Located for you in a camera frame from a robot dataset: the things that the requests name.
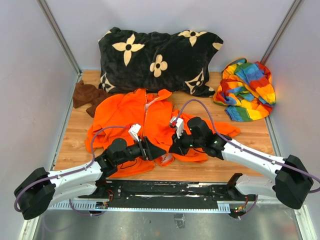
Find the orange zip jacket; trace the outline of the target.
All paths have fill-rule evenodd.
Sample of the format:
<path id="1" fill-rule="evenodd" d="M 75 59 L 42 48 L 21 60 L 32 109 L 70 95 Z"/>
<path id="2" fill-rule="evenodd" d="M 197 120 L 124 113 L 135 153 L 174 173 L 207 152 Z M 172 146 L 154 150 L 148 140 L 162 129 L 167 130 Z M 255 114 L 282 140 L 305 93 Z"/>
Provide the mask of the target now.
<path id="1" fill-rule="evenodd" d="M 102 101 L 95 110 L 92 126 L 87 132 L 85 147 L 92 153 L 91 142 L 94 135 L 103 128 L 109 126 L 127 126 L 133 124 L 141 125 L 139 137 L 147 136 L 152 144 L 166 150 L 166 154 L 156 158 L 154 161 L 144 161 L 138 157 L 133 162 L 126 162 L 117 167 L 117 172 L 110 178 L 122 178 L 142 174 L 151 171 L 157 163 L 166 167 L 179 160 L 182 162 L 203 163 L 208 160 L 205 153 L 190 149 L 185 156 L 168 153 L 173 143 L 172 135 L 175 130 L 171 128 L 170 120 L 179 114 L 173 104 L 168 100 L 172 95 L 168 90 L 160 90 L 157 94 L 146 93 L 145 89 L 138 89 L 128 94 L 115 94 Z M 229 137 L 237 136 L 241 130 L 227 122 L 214 122 L 215 128 L 220 134 Z M 109 128 L 100 132 L 93 141 L 93 148 L 104 150 L 113 140 L 122 138 L 130 146 L 134 143 L 128 130 L 122 128 Z"/>

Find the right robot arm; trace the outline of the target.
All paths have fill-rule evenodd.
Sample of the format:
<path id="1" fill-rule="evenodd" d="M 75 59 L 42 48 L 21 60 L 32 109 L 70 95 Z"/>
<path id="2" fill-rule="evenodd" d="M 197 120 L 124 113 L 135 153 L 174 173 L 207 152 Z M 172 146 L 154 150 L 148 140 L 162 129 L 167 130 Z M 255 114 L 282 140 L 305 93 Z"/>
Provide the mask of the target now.
<path id="1" fill-rule="evenodd" d="M 226 188 L 232 200 L 243 195 L 268 196 L 299 210 L 314 184 L 302 161 L 294 155 L 283 158 L 242 145 L 231 137 L 213 132 L 200 117 L 184 123 L 174 116 L 169 125 L 175 130 L 169 149 L 171 154 L 185 156 L 190 149 L 200 148 L 207 156 L 238 163 L 261 174 L 260 177 L 234 174 Z"/>

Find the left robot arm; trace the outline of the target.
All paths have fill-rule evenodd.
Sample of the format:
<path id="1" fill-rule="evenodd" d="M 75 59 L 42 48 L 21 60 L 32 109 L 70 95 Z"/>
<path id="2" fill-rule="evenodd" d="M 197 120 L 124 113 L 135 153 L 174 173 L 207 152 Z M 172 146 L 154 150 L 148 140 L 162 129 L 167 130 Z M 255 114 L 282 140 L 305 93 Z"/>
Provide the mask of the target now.
<path id="1" fill-rule="evenodd" d="M 61 201 L 90 195 L 101 198 L 107 193 L 107 185 L 101 181 L 116 173 L 119 165 L 137 158 L 152 161 L 165 153 L 147 137 L 132 145 L 117 138 L 86 164 L 59 171 L 35 169 L 14 190 L 14 209 L 25 220 L 31 220 Z"/>

